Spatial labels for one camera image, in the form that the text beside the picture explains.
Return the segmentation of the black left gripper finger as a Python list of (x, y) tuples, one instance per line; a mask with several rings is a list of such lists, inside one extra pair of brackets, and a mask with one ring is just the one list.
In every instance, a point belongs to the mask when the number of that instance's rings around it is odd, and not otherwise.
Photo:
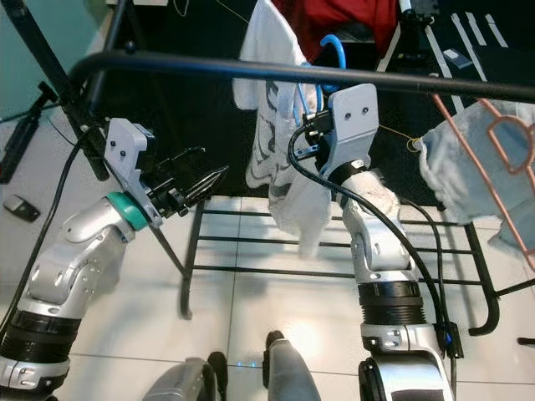
[(195, 206), (211, 197), (229, 171), (228, 167), (191, 167), (184, 172), (185, 184), (185, 213), (195, 209)]
[(191, 146), (171, 157), (171, 173), (173, 175), (204, 175), (209, 171), (206, 160), (206, 149), (202, 146)]

